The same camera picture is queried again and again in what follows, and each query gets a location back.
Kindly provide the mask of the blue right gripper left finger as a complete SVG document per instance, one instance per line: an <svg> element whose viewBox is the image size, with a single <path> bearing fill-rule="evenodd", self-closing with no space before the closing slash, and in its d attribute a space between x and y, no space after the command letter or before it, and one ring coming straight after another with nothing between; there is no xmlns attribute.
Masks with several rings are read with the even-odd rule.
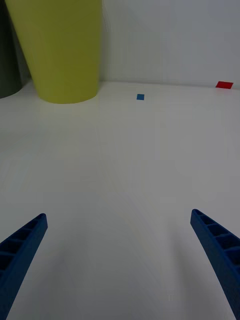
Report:
<svg viewBox="0 0 240 320"><path fill-rule="evenodd" d="M47 229L41 213L0 243L0 319L8 317Z"/></svg>

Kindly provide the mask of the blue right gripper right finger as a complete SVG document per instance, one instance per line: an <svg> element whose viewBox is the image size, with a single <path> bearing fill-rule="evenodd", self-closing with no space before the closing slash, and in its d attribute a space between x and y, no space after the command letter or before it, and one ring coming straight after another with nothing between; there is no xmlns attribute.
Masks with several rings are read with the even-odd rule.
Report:
<svg viewBox="0 0 240 320"><path fill-rule="evenodd" d="M240 239L198 209L192 210L190 224L238 320L240 318Z"/></svg>

